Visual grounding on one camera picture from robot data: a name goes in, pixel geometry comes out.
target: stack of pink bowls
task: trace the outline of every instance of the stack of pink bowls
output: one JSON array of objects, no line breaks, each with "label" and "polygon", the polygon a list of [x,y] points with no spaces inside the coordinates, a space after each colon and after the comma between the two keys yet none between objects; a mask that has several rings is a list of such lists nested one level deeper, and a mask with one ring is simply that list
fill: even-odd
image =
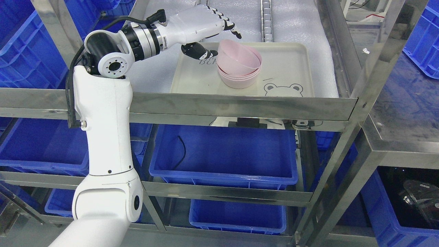
[{"label": "stack of pink bowls", "polygon": [[219,43],[216,64],[218,73],[227,86],[243,89],[256,82],[261,71],[262,57],[252,47],[232,40],[222,40]]}]

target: tray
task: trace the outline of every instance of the tray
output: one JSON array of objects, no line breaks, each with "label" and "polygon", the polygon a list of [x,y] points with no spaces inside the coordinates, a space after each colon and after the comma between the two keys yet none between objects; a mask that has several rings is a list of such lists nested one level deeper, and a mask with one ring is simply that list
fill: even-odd
[{"label": "tray", "polygon": [[[203,43],[217,50],[219,43]],[[233,89],[221,80],[216,58],[195,60],[180,54],[171,93],[247,96],[314,97],[306,47],[299,43],[243,43],[263,59],[258,80],[245,89]]]}]

